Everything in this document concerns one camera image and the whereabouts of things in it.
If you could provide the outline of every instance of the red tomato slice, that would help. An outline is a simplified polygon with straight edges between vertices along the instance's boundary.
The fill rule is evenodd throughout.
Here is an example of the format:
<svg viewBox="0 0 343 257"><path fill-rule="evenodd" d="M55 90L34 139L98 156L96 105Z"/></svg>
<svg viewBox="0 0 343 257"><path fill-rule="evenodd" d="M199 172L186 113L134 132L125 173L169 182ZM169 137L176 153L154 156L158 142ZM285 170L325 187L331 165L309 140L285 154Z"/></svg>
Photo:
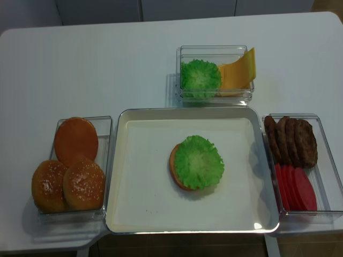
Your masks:
<svg viewBox="0 0 343 257"><path fill-rule="evenodd" d="M281 195L282 205L284 206L285 210L290 210L289 204L287 201L286 191L284 188L284 182L282 181L281 167L279 164L275 165L275 172L277 174L277 181L278 181L278 185L279 185L279 191L280 191L280 195Z"/></svg>
<svg viewBox="0 0 343 257"><path fill-rule="evenodd" d="M302 210L317 211L317 199L315 191L313 190L311 182L303 169L295 169L293 184L295 185L294 188L297 198L302 205Z"/></svg>
<svg viewBox="0 0 343 257"><path fill-rule="evenodd" d="M292 197L290 196L289 186L287 183L287 177L288 177L287 173L288 173L287 172L287 166L286 165L282 166L282 168L281 168L281 179L284 182L284 189L285 189L285 193L286 193L286 198L287 198L290 210L295 210L296 207L295 207L295 204L294 204Z"/></svg>
<svg viewBox="0 0 343 257"><path fill-rule="evenodd" d="M292 201L294 203L294 209L293 210L302 210L303 207L300 204L300 200L298 199L296 193L295 193L295 184L293 183L293 177L294 177L294 168L292 166L288 166L286 170L287 174L287 184L288 184L288 190L290 193L290 197L292 198Z"/></svg>

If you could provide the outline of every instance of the yellow cheese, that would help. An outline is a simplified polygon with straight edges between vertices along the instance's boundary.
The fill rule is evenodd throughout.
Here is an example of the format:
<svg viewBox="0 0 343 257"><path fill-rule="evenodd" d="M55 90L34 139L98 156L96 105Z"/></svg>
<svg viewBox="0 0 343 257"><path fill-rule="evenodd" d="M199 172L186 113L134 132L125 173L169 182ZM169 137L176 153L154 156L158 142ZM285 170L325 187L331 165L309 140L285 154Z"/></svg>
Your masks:
<svg viewBox="0 0 343 257"><path fill-rule="evenodd" d="M221 89L249 88L250 82L256 77L255 49L252 48L234 63L222 64L218 68L221 73Z"/></svg>

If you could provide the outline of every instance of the wooden floor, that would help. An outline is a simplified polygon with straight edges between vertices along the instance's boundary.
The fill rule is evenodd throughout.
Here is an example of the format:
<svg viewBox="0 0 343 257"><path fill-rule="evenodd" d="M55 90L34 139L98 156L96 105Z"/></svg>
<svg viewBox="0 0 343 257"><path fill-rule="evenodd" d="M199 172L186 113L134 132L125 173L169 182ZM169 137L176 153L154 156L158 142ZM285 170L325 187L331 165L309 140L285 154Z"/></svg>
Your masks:
<svg viewBox="0 0 343 257"><path fill-rule="evenodd" d="M312 11L331 11L343 21L343 0L315 0ZM279 238L278 243L281 257L343 257L343 233ZM72 257L76 252L10 256ZM264 257L267 251L262 235L107 235L90 248L89 256Z"/></svg>

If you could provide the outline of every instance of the white tray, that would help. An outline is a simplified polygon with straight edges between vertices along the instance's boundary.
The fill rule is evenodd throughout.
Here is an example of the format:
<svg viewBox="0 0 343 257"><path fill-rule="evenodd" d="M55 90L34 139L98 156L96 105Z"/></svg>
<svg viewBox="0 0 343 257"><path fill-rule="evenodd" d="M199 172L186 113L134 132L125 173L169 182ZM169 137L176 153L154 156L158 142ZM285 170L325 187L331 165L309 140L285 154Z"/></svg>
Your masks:
<svg viewBox="0 0 343 257"><path fill-rule="evenodd" d="M169 156L189 135L214 143L219 185L186 192ZM279 225L259 118L248 107L141 109L120 115L106 225L125 232L266 233Z"/></svg>

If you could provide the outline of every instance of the burger patty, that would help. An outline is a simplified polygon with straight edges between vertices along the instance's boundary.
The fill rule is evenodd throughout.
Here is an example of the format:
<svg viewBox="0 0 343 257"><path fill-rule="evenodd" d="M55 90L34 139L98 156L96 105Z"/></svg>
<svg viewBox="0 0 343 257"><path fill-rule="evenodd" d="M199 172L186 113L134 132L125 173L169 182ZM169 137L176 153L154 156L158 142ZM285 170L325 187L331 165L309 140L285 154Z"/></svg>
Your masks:
<svg viewBox="0 0 343 257"><path fill-rule="evenodd" d="M282 163L282 157L277 143L278 131L277 124L272 116L266 116L264 118L265 132L268 137L269 147L277 163Z"/></svg>
<svg viewBox="0 0 343 257"><path fill-rule="evenodd" d="M289 120L289 117L284 116L277 123L278 146L279 146L283 164L292 165L292 160L289 158L289 155L288 155L287 141L286 141L286 122L288 120Z"/></svg>
<svg viewBox="0 0 343 257"><path fill-rule="evenodd" d="M312 168L318 161L317 141L312 126L306 120L297 120L294 138L300 162L304 168Z"/></svg>
<svg viewBox="0 0 343 257"><path fill-rule="evenodd" d="M286 121L286 142L288 155L292 160L292 163L295 167L302 167L300 162L298 151L296 149L295 139L294 139L294 129L295 129L296 119L288 119Z"/></svg>

